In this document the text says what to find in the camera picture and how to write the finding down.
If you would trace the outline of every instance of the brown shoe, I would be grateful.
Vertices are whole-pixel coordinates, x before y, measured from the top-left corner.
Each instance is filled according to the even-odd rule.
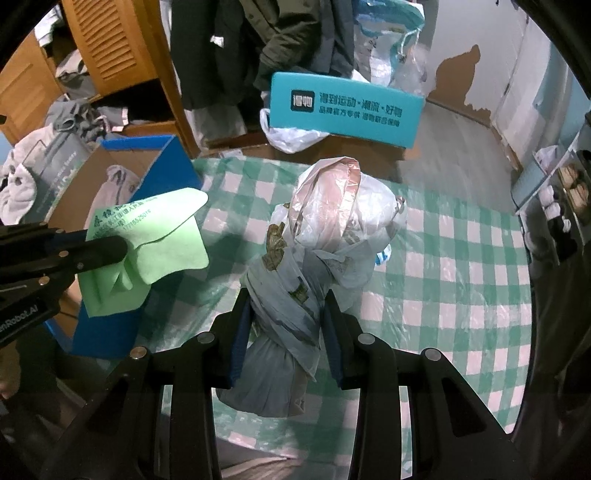
[[[587,184],[580,181],[567,194],[577,217],[584,223],[588,223],[591,220],[591,210],[589,209],[589,188]]]
[[[574,165],[566,165],[565,167],[560,167],[558,169],[558,175],[560,176],[562,186],[565,189],[570,190],[579,178],[580,172],[574,167]]]

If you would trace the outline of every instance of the white plastic bag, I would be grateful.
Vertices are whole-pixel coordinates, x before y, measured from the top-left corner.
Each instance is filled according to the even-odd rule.
[[[242,279],[260,334],[242,375],[221,401],[265,417],[303,413],[320,356],[320,312],[329,289],[341,310],[361,296],[376,254],[406,224],[405,200],[347,157],[320,160],[299,178],[289,205],[277,205],[267,253]]]
[[[269,127],[269,112],[268,108],[261,109],[261,128],[269,143],[283,153],[301,152],[329,135],[318,130]]]

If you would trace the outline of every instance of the green checkered tablecloth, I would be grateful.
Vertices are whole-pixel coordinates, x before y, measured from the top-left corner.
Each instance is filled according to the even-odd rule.
[[[289,202],[306,166],[259,158],[195,161],[209,201],[198,212],[210,265],[152,288],[141,341],[173,348],[230,310],[248,263],[265,252],[267,222]],[[408,226],[392,257],[376,267],[352,312],[364,331],[412,352],[439,348],[506,431],[512,430],[530,358],[530,278],[516,217],[433,192],[384,182],[408,202]],[[355,437],[358,391],[342,392],[322,355],[308,384],[306,413],[263,419],[214,399],[216,433],[266,452],[346,466]],[[403,468],[410,470],[410,415],[402,392]]]

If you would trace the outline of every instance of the louvered door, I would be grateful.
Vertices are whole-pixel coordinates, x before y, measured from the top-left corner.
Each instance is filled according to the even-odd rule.
[[[62,6],[101,95],[157,77],[131,0],[63,0]]]

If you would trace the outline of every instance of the blue gripper pad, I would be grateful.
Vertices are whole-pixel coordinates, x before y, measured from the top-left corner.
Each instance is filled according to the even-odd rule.
[[[330,373],[340,388],[343,383],[343,356],[339,340],[336,336],[333,316],[330,312],[328,301],[324,302],[324,312],[320,326],[322,328],[322,336],[324,337],[326,355],[329,360]]]
[[[236,380],[240,378],[242,373],[242,366],[244,365],[244,357],[246,356],[246,347],[248,345],[248,336],[251,330],[252,307],[250,297],[246,298],[242,306],[242,313],[240,315],[240,322],[232,344],[232,352],[230,354],[230,385],[234,386]]]

